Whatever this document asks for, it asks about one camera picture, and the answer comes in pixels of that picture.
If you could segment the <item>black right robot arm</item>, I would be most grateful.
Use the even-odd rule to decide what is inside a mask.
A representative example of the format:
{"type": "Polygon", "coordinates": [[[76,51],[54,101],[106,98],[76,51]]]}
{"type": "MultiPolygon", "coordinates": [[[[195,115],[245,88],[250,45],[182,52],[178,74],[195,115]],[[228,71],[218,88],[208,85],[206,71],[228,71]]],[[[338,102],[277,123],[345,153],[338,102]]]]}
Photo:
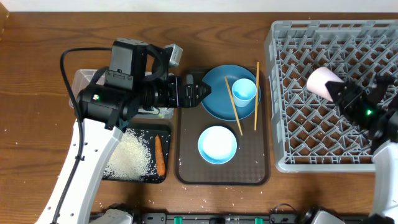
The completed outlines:
{"type": "Polygon", "coordinates": [[[378,105],[393,83],[392,77],[376,77],[369,92],[353,82],[325,84],[341,114],[366,130],[371,140],[376,183],[365,223],[397,223],[397,100],[387,109],[378,105]]]}

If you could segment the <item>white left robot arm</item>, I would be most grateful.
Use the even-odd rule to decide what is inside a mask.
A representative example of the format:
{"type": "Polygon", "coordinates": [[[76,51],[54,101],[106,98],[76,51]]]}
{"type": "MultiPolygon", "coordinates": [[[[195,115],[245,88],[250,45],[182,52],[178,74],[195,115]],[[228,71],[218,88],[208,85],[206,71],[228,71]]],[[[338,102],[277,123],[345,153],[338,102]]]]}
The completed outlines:
{"type": "Polygon", "coordinates": [[[105,167],[140,109],[192,108],[211,87],[191,75],[185,82],[169,69],[182,49],[119,38],[109,66],[98,70],[77,95],[70,95],[76,121],[70,148],[39,223],[88,223],[105,167]]]}

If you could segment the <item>pink cup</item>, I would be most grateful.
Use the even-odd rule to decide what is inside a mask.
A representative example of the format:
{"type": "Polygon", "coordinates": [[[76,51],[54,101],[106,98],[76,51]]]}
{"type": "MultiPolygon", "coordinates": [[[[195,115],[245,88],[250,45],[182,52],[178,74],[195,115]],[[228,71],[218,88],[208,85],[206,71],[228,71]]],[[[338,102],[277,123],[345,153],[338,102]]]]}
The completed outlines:
{"type": "Polygon", "coordinates": [[[326,88],[327,82],[343,83],[343,80],[335,75],[327,67],[317,68],[311,73],[307,80],[307,90],[318,96],[323,97],[324,99],[333,101],[329,94],[329,91],[326,88]]]}

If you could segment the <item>orange carrot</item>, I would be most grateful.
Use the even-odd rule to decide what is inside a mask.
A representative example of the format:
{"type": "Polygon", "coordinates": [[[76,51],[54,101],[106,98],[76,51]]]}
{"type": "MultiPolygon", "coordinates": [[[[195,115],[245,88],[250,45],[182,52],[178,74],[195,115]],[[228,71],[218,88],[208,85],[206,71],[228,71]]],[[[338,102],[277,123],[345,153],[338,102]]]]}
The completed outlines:
{"type": "Polygon", "coordinates": [[[160,176],[165,175],[166,173],[165,161],[162,150],[162,143],[159,135],[156,135],[155,137],[155,162],[156,162],[157,173],[160,176]]]}

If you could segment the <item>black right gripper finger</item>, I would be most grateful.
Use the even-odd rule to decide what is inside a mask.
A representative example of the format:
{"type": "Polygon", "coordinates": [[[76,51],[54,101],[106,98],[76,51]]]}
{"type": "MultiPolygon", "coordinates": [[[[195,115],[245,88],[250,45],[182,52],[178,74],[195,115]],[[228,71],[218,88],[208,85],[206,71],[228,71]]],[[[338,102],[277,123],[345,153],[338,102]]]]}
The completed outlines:
{"type": "Polygon", "coordinates": [[[348,101],[351,99],[350,82],[328,81],[325,84],[332,101],[348,101]]]}
{"type": "Polygon", "coordinates": [[[395,78],[391,75],[376,75],[373,82],[372,93],[385,93],[389,85],[393,85],[395,78]]]}

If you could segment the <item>light blue bowl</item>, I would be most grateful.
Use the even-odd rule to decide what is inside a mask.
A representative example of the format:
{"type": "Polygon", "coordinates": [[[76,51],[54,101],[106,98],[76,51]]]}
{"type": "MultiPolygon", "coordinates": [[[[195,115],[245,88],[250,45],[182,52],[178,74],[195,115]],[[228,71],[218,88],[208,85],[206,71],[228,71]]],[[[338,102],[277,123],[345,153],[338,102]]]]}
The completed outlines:
{"type": "Polygon", "coordinates": [[[228,128],[211,126],[198,138],[198,152],[210,164],[221,165],[229,162],[235,155],[238,142],[228,128]]]}

